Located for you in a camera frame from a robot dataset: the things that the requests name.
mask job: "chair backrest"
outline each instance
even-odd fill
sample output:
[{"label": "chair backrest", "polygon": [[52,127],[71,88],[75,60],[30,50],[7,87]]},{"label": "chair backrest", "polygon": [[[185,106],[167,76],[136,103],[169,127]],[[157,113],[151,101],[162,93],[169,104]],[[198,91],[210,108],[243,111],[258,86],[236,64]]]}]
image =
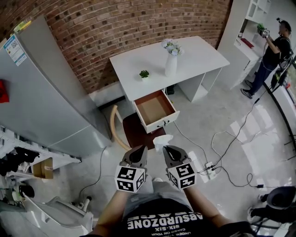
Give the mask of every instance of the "chair backrest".
[{"label": "chair backrest", "polygon": [[117,111],[117,106],[114,106],[112,108],[112,111],[111,111],[111,115],[110,115],[110,129],[111,129],[111,133],[115,139],[115,141],[121,145],[125,150],[130,150],[131,147],[129,147],[127,144],[125,144],[121,139],[120,137],[117,135],[116,133],[116,129],[115,129],[115,115],[118,116],[118,111]]}]

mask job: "vase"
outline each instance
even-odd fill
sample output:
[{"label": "vase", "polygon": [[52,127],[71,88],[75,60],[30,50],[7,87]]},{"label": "vase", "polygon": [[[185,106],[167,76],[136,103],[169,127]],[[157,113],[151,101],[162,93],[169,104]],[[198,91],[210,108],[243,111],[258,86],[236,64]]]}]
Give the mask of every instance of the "vase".
[{"label": "vase", "polygon": [[167,77],[174,77],[176,75],[176,71],[177,71],[177,56],[168,54],[168,57],[166,60],[165,74]]}]

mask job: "marker cube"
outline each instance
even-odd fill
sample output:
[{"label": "marker cube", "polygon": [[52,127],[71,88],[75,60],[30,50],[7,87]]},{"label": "marker cube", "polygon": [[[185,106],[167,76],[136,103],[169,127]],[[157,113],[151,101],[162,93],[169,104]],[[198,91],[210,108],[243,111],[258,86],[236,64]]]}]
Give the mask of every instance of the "marker cube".
[{"label": "marker cube", "polygon": [[118,165],[115,172],[117,190],[136,193],[145,181],[145,169]]},{"label": "marker cube", "polygon": [[193,162],[178,165],[167,169],[170,181],[178,187],[183,189],[196,184],[197,171]]}]

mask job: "tissue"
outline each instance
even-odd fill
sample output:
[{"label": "tissue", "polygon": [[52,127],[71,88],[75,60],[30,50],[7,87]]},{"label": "tissue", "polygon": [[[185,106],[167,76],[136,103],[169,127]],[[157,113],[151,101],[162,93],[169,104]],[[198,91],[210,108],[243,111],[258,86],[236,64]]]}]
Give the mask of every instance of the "tissue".
[{"label": "tissue", "polygon": [[169,145],[169,141],[172,140],[173,135],[162,135],[153,139],[155,150],[157,153],[162,154],[162,148]]}]

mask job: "silver refrigerator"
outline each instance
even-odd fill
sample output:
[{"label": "silver refrigerator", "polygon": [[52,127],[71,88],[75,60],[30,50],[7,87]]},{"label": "silver refrigerator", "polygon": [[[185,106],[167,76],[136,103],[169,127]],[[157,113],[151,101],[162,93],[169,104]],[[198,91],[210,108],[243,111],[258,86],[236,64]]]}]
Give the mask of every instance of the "silver refrigerator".
[{"label": "silver refrigerator", "polygon": [[111,144],[106,119],[73,73],[43,16],[0,48],[9,103],[0,125],[47,148],[84,157]]}]

